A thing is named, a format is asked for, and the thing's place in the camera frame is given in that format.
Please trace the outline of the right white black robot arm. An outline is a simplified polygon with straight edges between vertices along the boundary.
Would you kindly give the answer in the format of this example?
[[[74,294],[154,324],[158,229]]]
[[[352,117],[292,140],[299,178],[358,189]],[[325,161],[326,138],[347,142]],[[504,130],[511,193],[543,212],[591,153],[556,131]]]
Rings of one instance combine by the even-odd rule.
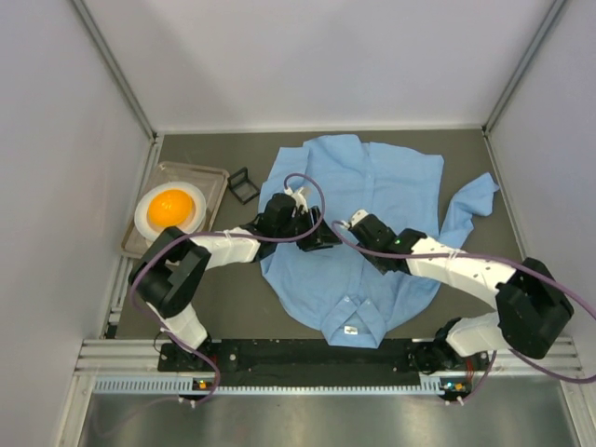
[[[431,371],[500,349],[543,359],[575,313],[565,294],[552,286],[549,270],[534,258],[519,266],[472,258],[411,228],[395,233],[366,210],[356,211],[347,229],[381,273],[432,279],[491,307],[479,317],[449,320],[414,352],[414,360]]]

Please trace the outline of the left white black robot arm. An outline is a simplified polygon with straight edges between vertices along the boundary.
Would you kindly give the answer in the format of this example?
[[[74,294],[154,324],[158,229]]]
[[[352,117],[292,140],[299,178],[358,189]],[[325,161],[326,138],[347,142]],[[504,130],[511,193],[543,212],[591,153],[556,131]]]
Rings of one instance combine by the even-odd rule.
[[[321,209],[307,206],[303,193],[276,193],[255,219],[229,231],[185,238],[180,228],[166,228],[134,265],[129,285],[170,338],[193,352],[209,337],[192,305],[204,273],[228,264],[260,262],[288,242],[304,252],[341,243],[322,219]]]

